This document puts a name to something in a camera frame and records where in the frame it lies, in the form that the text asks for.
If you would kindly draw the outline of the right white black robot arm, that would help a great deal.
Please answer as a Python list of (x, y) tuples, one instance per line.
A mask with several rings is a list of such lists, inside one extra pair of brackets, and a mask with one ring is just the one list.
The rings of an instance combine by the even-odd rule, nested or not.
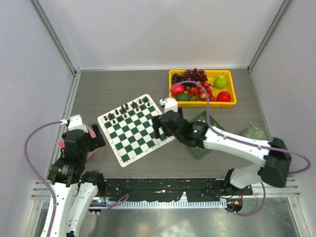
[(284, 188), (292, 160), (283, 140), (254, 140), (231, 134), (203, 121), (189, 122), (181, 113), (168, 111), (152, 118), (155, 137), (162, 130), (188, 147), (219, 150), (250, 161), (244, 168), (230, 169), (224, 179), (224, 191), (230, 195), (248, 185), (266, 183)]

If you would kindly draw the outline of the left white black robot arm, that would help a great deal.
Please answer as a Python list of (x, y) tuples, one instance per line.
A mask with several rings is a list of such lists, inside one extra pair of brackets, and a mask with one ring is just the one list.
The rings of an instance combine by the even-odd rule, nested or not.
[(97, 124), (85, 130), (74, 129), (58, 142), (59, 159), (52, 165), (49, 180), (54, 195), (41, 233), (43, 237), (78, 237), (92, 199), (106, 189), (103, 174), (85, 172), (85, 163), (96, 150), (105, 146)]

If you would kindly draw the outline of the green white chess board mat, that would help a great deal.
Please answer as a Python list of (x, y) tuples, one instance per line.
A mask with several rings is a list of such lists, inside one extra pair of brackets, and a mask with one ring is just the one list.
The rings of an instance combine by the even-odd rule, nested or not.
[(175, 140), (161, 128), (160, 137), (155, 137), (152, 117), (161, 114), (151, 96), (144, 94), (97, 118), (121, 167)]

